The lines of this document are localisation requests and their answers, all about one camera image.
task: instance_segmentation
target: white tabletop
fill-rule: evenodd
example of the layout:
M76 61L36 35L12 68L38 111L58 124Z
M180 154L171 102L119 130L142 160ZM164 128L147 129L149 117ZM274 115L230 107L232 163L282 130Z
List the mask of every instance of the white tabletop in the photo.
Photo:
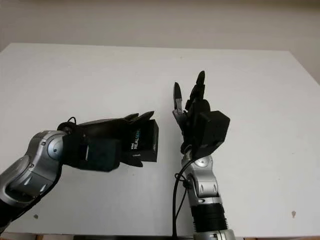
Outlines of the white tabletop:
M182 143L173 86L186 100L201 70L211 108L231 118L213 158L235 235L320 235L320 87L289 52L17 43L0 53L0 172L35 133L71 116L83 123L155 110L159 145L157 163L143 168L64 166L52 192L7 230L171 235ZM193 233L187 200L177 229Z

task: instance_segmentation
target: robotic hand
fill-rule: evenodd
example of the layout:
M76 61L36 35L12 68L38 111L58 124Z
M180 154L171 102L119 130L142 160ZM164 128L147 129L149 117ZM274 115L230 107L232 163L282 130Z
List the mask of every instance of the robotic hand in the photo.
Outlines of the robotic hand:
M0 234L53 189L64 164L110 172L120 162L142 167L141 161L157 158L158 126L150 120L153 113L79 125L71 118L58 130L37 133L25 155L0 174Z
M228 229L211 157L224 142L230 119L220 111L210 110L210 104L204 99L204 81L205 72L201 71L185 110L182 109L180 86L178 83L174 84L172 113L183 135L183 159L173 190L172 236L177 237L176 194L180 178L185 173L183 186L187 190L193 216L194 239L235 240L234 232Z

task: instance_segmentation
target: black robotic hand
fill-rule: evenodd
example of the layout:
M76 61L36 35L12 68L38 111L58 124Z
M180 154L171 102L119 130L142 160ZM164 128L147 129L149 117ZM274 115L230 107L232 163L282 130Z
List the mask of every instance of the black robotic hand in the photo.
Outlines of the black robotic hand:
M205 71L201 71L185 110L182 109L180 86L177 82L174 84L173 115L183 135L181 153L191 149L193 159L212 154L225 141L230 123L230 118L222 112L210 110L209 102L204 99L204 81Z
M120 162L142 167L142 161L155 162L158 152L158 126L150 120L153 111L139 116L101 119L77 125L63 122L63 164L74 168L110 172Z

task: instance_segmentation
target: black cable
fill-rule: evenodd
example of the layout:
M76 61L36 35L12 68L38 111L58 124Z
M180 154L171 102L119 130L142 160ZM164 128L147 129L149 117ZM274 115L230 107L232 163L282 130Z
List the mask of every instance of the black cable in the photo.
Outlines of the black cable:
M70 117L67 122L70 122L71 119L74 120L74 124L77 124L77 120L76 120L76 118L74 116Z
M183 197L182 197L182 199L181 199L180 206L179 206L178 211L176 212L176 215L175 215L175 218L176 218L176 219L178 218L180 209L181 209L181 207L182 207L182 204L184 203L184 200L185 200L185 197L186 197L186 194L187 194L187 190L188 190L188 189L187 189L187 186L188 186L188 181L187 181L187 179L186 179L185 176L183 176L183 175L182 175L181 177L182 177L183 180L179 179L179 181L180 181L180 182L183 182L183 186L184 186L185 190L184 190Z
M183 194L183 197L182 197L182 200L181 200L181 203L180 203L180 206L179 206L178 211L176 212L176 215L175 215L175 219L178 219L178 215L179 215L180 209L182 207L182 204L184 203L185 197L187 195L187 191L188 191L188 188L185 188L184 189L184 194Z
M176 218L176 201L177 201L177 189L178 189L178 183L180 181L180 178L184 171L189 167L192 163L194 163L196 159L193 159L191 161L188 161L183 168L180 170L180 172L175 174L175 183L173 188L173 198L172 198L172 237L174 239L177 238L177 218Z

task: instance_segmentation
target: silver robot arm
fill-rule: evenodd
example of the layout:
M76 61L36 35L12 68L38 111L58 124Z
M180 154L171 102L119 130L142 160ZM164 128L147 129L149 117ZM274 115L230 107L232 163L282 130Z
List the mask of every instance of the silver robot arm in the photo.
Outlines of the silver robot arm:
M228 229L217 179L213 172L211 154L225 141L230 118L220 111L211 111L204 99L205 72L201 71L190 98L182 107L182 94L176 82L173 88L173 116L183 136L182 169L177 173L173 188L172 236L177 238L176 197L178 182L185 174L183 186L187 189L193 217L195 240L235 240Z
M0 174L0 233L58 182L64 135L55 130L37 133L25 155Z
M191 151L188 151L181 164L185 166L190 161L192 161ZM193 238L235 240L233 230L228 229L211 155L191 163L184 174L188 181L187 194L195 229Z

